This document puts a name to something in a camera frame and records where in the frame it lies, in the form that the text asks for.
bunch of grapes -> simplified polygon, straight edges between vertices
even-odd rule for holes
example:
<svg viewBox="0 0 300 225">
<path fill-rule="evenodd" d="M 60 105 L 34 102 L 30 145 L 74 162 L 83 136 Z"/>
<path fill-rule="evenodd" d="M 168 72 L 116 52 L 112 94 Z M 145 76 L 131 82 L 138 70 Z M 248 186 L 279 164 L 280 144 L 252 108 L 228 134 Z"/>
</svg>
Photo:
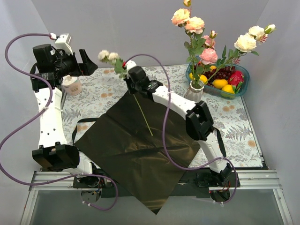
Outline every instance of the bunch of grapes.
<svg viewBox="0 0 300 225">
<path fill-rule="evenodd" d="M 204 75 L 207 77 L 207 79 L 209 79 L 214 73 L 215 73 L 216 69 L 213 69 L 212 71 L 208 71 L 206 73 L 204 73 Z M 228 78 L 230 77 L 231 74 L 235 73 L 235 66 L 232 66 L 232 68 L 230 69 L 230 66 L 221 68 L 207 83 L 208 86 L 212 86 L 212 82 L 215 79 L 226 79 L 228 80 Z"/>
</svg>

white wall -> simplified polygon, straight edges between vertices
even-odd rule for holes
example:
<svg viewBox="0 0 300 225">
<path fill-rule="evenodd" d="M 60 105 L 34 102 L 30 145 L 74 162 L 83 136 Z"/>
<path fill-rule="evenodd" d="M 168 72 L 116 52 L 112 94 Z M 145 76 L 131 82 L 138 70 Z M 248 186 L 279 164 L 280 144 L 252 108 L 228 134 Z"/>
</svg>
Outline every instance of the white wall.
<svg viewBox="0 0 300 225">
<path fill-rule="evenodd" d="M 70 33 L 72 48 L 85 48 L 95 62 L 102 49 L 127 59 L 137 53 L 156 56 L 164 65 L 182 64 L 188 56 L 188 36 L 171 23 L 182 0 L 32 0 L 47 29 Z M 206 33 L 215 30 L 217 52 L 233 47 L 241 33 L 256 24 L 268 0 L 193 1 L 193 15 L 205 21 Z M 140 65 L 156 65 L 137 58 Z"/>
<path fill-rule="evenodd" d="M 30 0 L 0 0 L 0 139 L 38 112 L 30 78 L 14 71 L 4 60 L 6 44 L 17 35 L 28 32 L 48 33 Z M 9 57 L 16 66 L 29 71 L 34 63 L 32 47 L 48 43 L 45 37 L 27 37 L 16 42 Z M 9 173 L 30 182 L 39 166 L 31 157 L 37 149 L 39 123 L 24 128 L 6 142 L 0 160 Z M 0 172 L 0 224 L 16 225 L 21 221 L 28 196 L 28 186 L 17 184 Z"/>
<path fill-rule="evenodd" d="M 294 224 L 300 224 L 300 2 L 270 0 L 258 25 L 276 24 L 259 57 L 247 57 L 245 95 L 264 158 L 277 169 Z"/>
</svg>

artificial flower bouquet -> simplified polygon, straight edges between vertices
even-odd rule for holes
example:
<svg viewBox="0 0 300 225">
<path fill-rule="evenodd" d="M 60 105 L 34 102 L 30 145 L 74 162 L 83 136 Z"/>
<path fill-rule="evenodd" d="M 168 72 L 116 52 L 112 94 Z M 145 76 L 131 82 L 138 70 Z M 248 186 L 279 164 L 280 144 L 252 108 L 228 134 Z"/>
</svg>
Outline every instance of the artificial flower bouquet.
<svg viewBox="0 0 300 225">
<path fill-rule="evenodd" d="M 258 55 L 256 44 L 265 43 L 268 35 L 275 30 L 275 25 L 269 25 L 265 29 L 259 26 L 251 27 L 248 33 L 240 35 L 234 43 L 235 49 L 224 47 L 222 57 L 218 59 L 215 51 L 215 38 L 217 33 L 212 30 L 209 35 L 204 35 L 205 24 L 199 17 L 191 17 L 192 1 L 184 0 L 183 4 L 188 8 L 177 10 L 172 18 L 175 26 L 184 28 L 189 36 L 189 41 L 184 43 L 189 57 L 189 74 L 194 89 L 201 89 L 204 85 L 213 86 L 223 91 L 237 94 L 243 83 L 243 74 L 235 70 L 234 64 L 239 64 L 240 58 L 247 53 Z"/>
</svg>

lemon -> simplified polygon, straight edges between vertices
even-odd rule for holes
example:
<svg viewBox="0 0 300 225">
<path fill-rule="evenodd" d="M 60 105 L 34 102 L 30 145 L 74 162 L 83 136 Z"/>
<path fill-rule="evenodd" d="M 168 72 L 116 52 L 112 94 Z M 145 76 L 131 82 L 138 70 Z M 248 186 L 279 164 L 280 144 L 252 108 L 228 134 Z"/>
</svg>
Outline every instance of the lemon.
<svg viewBox="0 0 300 225">
<path fill-rule="evenodd" d="M 225 79 L 216 79 L 212 82 L 212 85 L 214 85 L 214 87 L 218 89 L 222 89 L 227 84 L 227 80 Z"/>
<path fill-rule="evenodd" d="M 222 90 L 234 94 L 233 87 L 230 84 L 225 85 Z"/>
<path fill-rule="evenodd" d="M 189 74 L 189 78 L 191 78 L 192 80 L 195 79 L 195 78 L 193 77 L 193 74 L 192 74 L 192 73 Z"/>
<path fill-rule="evenodd" d="M 206 83 L 207 82 L 207 78 L 205 75 L 201 75 L 200 76 L 200 81 L 202 81 L 203 83 Z"/>
<path fill-rule="evenodd" d="M 216 66 L 211 66 L 210 70 L 212 71 L 213 69 L 216 69 L 216 68 L 217 68 Z"/>
</svg>

dark brown fabric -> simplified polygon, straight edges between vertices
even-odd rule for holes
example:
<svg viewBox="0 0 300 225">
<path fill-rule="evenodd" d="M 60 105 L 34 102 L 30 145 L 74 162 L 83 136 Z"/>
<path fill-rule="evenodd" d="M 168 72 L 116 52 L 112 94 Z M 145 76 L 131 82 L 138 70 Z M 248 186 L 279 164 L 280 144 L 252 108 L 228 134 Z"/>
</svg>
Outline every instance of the dark brown fabric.
<svg viewBox="0 0 300 225">
<path fill-rule="evenodd" d="M 136 97 L 143 109 L 150 135 L 134 96 L 127 92 L 75 143 L 127 191 L 158 213 L 184 171 L 164 154 L 162 126 L 166 107 Z M 172 110 L 166 126 L 166 145 L 179 165 L 188 166 L 199 144 L 191 139 L 185 121 Z"/>
</svg>

